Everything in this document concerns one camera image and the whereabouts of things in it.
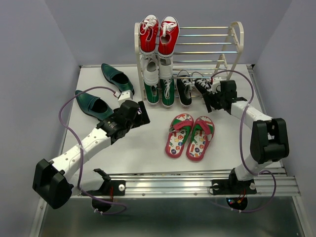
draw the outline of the white sneaker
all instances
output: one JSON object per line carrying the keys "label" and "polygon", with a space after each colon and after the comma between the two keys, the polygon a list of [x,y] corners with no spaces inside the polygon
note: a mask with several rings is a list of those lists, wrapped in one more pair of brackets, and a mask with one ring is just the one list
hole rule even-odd
{"label": "white sneaker", "polygon": [[168,80],[172,78],[173,58],[159,58],[159,78]]}
{"label": "white sneaker", "polygon": [[153,86],[158,84],[158,60],[155,55],[141,58],[141,67],[144,75],[144,82]]}

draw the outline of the red sneaker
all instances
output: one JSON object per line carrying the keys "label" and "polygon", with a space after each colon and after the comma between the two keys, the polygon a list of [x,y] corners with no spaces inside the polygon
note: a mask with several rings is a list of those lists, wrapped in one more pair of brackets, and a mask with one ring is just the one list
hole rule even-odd
{"label": "red sneaker", "polygon": [[139,23],[140,51],[144,55],[152,55],[156,48],[156,36],[159,21],[156,16],[148,15]]}
{"label": "red sneaker", "polygon": [[179,24],[172,16],[167,16],[161,23],[158,55],[160,58],[169,58],[173,54],[174,46],[179,37]]}

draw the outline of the white table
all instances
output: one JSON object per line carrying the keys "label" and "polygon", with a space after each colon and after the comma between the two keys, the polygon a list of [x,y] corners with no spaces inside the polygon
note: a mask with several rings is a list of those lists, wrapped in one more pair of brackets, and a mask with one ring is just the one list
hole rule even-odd
{"label": "white table", "polygon": [[[135,89],[134,100],[140,99],[140,88],[135,66],[117,67],[123,71],[131,80]],[[240,71],[249,77],[246,65],[237,65]],[[240,75],[233,74],[232,78],[237,83],[238,96],[246,99],[250,98],[250,86]],[[77,89],[85,90],[93,86],[108,86],[115,90],[117,88],[109,84],[101,72],[101,68],[82,68],[79,76]],[[114,109],[118,107],[118,102],[112,93],[104,89],[92,90],[89,93],[101,97],[109,106]],[[182,171],[203,171],[203,170],[230,170],[239,164],[240,154],[238,148],[238,134],[240,120],[230,116],[227,112],[213,111],[207,113],[206,106],[201,98],[193,98],[190,108],[184,109],[180,106],[179,99],[175,99],[173,107],[166,109],[160,101],[156,106],[150,106],[145,102],[145,106],[151,120],[150,124],[140,128],[130,130],[126,136],[112,146],[98,153],[84,166],[85,175],[95,168],[100,168],[109,174],[119,173],[164,173]],[[255,95],[252,106],[261,109],[257,96]],[[209,116],[215,124],[215,135],[208,147],[204,159],[200,162],[190,161],[185,150],[177,159],[168,157],[164,152],[164,147],[168,137],[168,129],[174,117],[181,113],[189,113],[194,119],[199,116]],[[75,101],[71,111],[69,126],[83,139],[96,126],[98,120],[85,115]],[[244,126],[243,130],[243,150],[247,157],[250,153],[251,131]],[[76,143],[75,138],[67,132],[64,150],[67,151]],[[275,162],[270,168],[281,167],[280,162]]]}

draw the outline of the black sneaker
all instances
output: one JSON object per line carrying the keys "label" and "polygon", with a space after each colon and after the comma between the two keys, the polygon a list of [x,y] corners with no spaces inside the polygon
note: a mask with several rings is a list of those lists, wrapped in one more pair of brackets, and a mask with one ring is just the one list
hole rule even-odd
{"label": "black sneaker", "polygon": [[[177,77],[190,77],[189,73],[182,70],[178,73]],[[187,108],[192,104],[191,90],[193,87],[193,82],[190,78],[186,79],[176,79],[176,86],[180,98],[180,104]]]}
{"label": "black sneaker", "polygon": [[[199,72],[192,73],[193,77],[203,77],[203,75]],[[211,83],[206,78],[196,78],[193,79],[194,86],[202,95],[212,91]]]}

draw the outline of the white rack frame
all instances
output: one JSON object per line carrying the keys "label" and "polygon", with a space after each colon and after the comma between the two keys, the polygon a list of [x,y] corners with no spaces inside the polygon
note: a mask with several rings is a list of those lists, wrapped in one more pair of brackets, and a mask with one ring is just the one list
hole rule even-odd
{"label": "white rack frame", "polygon": [[[239,39],[237,37],[235,27],[239,28]],[[211,54],[219,54],[218,60],[175,60],[173,61],[174,63],[174,68],[173,68],[173,75],[174,79],[183,79],[184,77],[177,77],[177,73],[175,71],[180,71],[180,70],[187,70],[187,71],[213,71],[212,73],[203,73],[204,76],[203,78],[210,78],[210,75],[218,72],[218,70],[221,69],[227,69],[228,64],[226,61],[225,54],[236,54],[236,58],[234,63],[231,66],[231,70],[234,70],[238,60],[243,52],[243,41],[244,41],[244,30],[241,22],[233,22],[231,23],[230,26],[208,26],[208,27],[180,27],[181,30],[187,30],[187,29],[194,29],[194,30],[200,30],[200,29],[228,29],[227,34],[209,34],[209,35],[179,35],[179,37],[225,37],[224,42],[195,42],[195,43],[176,43],[176,45],[196,45],[196,46],[201,46],[201,45],[223,45],[221,51],[190,51],[190,52],[177,52],[175,51],[173,55],[211,55]],[[236,46],[236,51],[226,51],[228,45],[234,44]],[[138,72],[138,78],[139,78],[139,85],[140,88],[143,89],[141,90],[141,96],[142,100],[145,100],[146,94],[145,94],[145,88],[144,88],[144,83],[143,83],[143,75],[142,75],[142,70],[141,70],[141,65],[140,65],[140,56],[141,52],[139,50],[140,46],[140,38],[139,38],[139,23],[135,23],[135,28],[134,28],[134,45],[135,45],[135,55],[136,55],[136,62],[137,62],[137,72]],[[189,64],[189,63],[206,63],[209,65],[209,63],[216,63],[215,67],[211,68],[177,68],[178,64]],[[232,72],[227,73],[226,78],[229,80],[232,76]]]}

